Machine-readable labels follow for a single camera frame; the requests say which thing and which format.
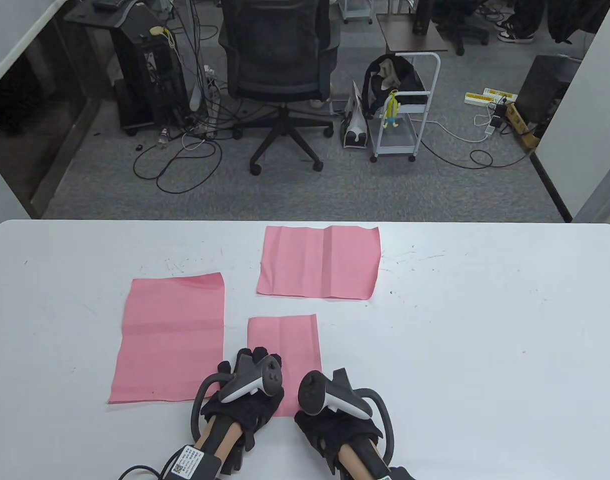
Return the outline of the person's left hand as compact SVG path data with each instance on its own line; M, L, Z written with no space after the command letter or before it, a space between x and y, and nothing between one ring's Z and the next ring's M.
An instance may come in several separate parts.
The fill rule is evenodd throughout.
M191 410L191 434L200 436L199 418L225 432L237 424L238 443L246 451L255 445L255 433L266 425L284 398L282 359L263 346L239 350L234 365L222 361L196 393Z

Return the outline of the person's right hand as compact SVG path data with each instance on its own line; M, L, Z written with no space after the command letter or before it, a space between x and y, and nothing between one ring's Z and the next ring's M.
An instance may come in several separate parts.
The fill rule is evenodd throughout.
M338 457L341 446L366 440L376 445L378 439L383 438L382 432L371 419L359 419L341 410L332 411L328 407L315 415L300 410L296 412L294 420L314 450L325 459L332 474L336 470L346 472Z

